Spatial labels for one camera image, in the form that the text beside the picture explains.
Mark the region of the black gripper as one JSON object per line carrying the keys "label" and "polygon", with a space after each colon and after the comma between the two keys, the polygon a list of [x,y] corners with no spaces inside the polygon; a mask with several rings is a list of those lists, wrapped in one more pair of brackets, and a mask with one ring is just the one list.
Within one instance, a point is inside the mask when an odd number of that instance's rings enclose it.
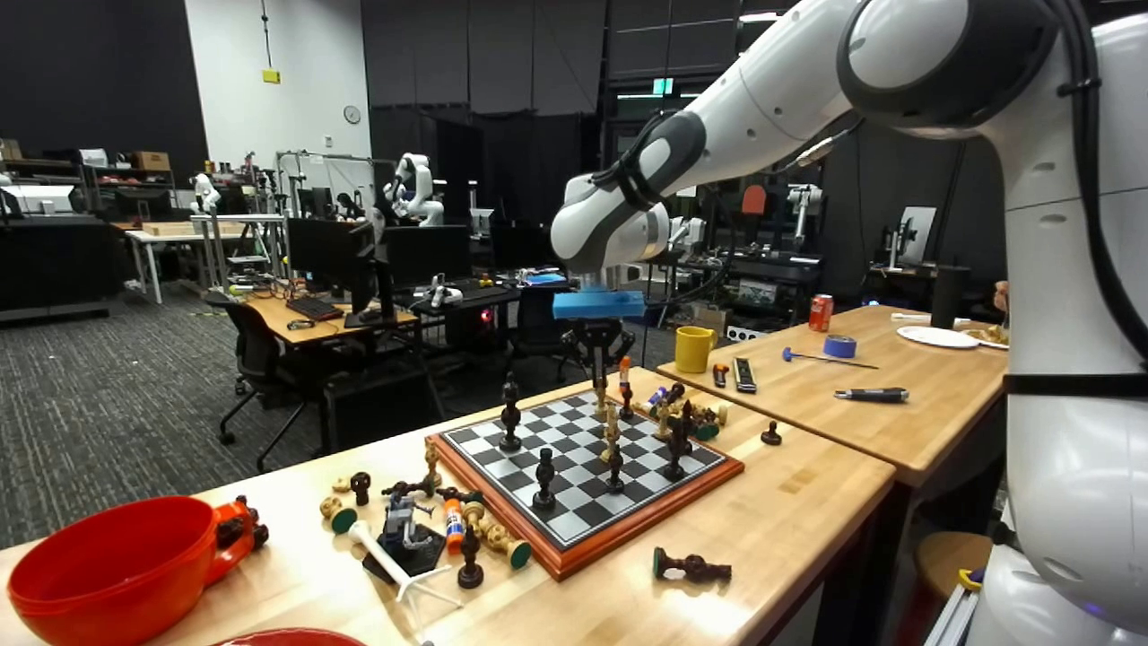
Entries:
{"label": "black gripper", "polygon": [[577,320],[574,345],[593,382],[601,383],[605,370],[629,353],[629,336],[617,320]]}

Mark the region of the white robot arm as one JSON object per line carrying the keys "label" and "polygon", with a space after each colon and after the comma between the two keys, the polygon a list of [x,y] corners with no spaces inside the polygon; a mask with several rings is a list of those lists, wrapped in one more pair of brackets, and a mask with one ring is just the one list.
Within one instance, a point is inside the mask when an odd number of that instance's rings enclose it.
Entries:
{"label": "white robot arm", "polygon": [[1081,0],[796,0],[698,97],[564,188],[574,272],[666,240],[655,206],[841,119],[994,156],[1009,285],[1003,527],[967,646],[1148,639],[1148,15]]}

